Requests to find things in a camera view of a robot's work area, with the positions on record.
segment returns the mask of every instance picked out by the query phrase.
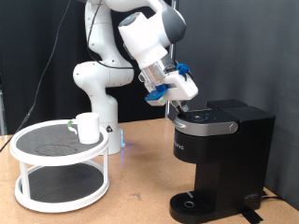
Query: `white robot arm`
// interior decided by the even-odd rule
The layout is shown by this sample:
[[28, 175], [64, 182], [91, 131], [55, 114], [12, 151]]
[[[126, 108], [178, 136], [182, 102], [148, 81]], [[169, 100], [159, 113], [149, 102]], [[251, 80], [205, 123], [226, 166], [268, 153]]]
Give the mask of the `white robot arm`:
[[108, 133], [109, 154], [114, 154], [121, 150], [118, 104], [113, 97], [106, 95], [106, 87], [131, 83], [134, 72], [133, 69], [122, 69], [131, 65], [116, 48], [110, 10], [129, 11], [150, 7], [155, 11], [155, 15], [149, 19], [141, 12], [127, 17], [120, 23], [119, 30], [125, 48], [138, 62], [141, 70], [139, 79], [149, 91], [146, 101], [150, 105], [164, 105], [169, 101], [178, 111], [187, 110], [188, 107], [182, 106], [181, 102], [191, 100], [198, 90], [187, 74], [188, 67], [176, 66], [165, 48], [182, 39], [186, 24], [182, 16], [163, 0], [79, 1], [86, 3], [85, 24], [87, 38], [90, 37], [89, 48], [98, 53], [103, 61], [77, 65], [73, 77], [76, 84], [88, 94], [93, 112], [100, 115], [101, 126], [111, 128], [112, 132]]
[[[87, 2], [98, 4], [100, 0]], [[169, 101], [178, 111], [186, 110], [181, 107], [181, 102], [191, 100], [198, 89], [191, 76], [186, 74], [189, 68], [182, 65], [178, 71], [165, 49], [183, 38], [186, 30], [183, 17], [163, 0], [106, 0], [106, 4], [115, 11], [138, 7], [150, 7], [155, 11], [149, 19], [141, 12], [127, 17], [119, 25], [121, 37], [141, 69], [139, 80], [149, 91], [147, 102], [164, 105]]]

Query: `mug handle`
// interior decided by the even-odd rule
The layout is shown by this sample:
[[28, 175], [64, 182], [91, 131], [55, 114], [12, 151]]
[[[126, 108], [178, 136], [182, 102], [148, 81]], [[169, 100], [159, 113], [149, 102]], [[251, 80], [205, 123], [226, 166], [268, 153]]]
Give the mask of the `mug handle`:
[[69, 131], [71, 131], [71, 132], [74, 132], [75, 134], [77, 134], [77, 130], [76, 129], [74, 129], [74, 128], [72, 128], [72, 123], [73, 123], [73, 120], [69, 120], [68, 122], [67, 122], [67, 128], [68, 128], [68, 130]]

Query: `coffee maker lid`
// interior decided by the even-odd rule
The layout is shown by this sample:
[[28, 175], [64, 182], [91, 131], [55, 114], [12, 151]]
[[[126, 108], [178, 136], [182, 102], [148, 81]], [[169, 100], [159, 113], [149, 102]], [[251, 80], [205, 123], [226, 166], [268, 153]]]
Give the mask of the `coffee maker lid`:
[[212, 136], [235, 133], [237, 119], [221, 110], [196, 110], [179, 113], [173, 123], [181, 133]]

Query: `button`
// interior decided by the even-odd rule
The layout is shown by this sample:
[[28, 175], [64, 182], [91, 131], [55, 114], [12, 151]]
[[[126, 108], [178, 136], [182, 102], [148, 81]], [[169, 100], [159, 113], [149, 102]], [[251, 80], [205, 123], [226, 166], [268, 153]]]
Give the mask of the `button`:
[[230, 126], [230, 132], [231, 133], [235, 133], [236, 130], [237, 130], [237, 124], [236, 123], [231, 124], [231, 126]]

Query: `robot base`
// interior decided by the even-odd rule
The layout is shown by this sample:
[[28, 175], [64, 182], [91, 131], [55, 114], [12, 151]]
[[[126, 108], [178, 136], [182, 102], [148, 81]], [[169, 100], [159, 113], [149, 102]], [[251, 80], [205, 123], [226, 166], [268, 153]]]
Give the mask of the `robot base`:
[[118, 123], [101, 122], [100, 125], [107, 131], [109, 136], [108, 155], [120, 152], [124, 148], [124, 143], [122, 140], [122, 129], [119, 128]]

